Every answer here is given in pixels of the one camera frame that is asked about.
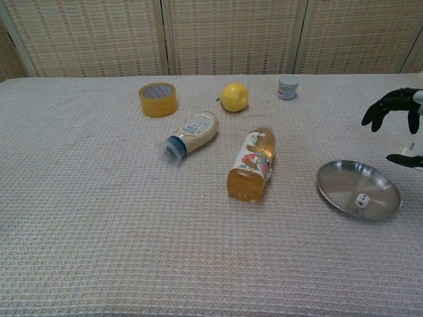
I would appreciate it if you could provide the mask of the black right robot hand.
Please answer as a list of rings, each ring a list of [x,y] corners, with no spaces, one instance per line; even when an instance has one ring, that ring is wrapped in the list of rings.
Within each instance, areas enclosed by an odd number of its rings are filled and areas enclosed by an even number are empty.
[[[371,131],[376,132],[382,126],[385,116],[389,112],[408,112],[408,128],[411,134],[417,134],[422,117],[422,89],[400,88],[388,92],[376,103],[372,104],[362,119],[362,126],[371,123]],[[422,168],[422,154],[406,156],[390,154],[386,159],[394,164],[407,168]]]

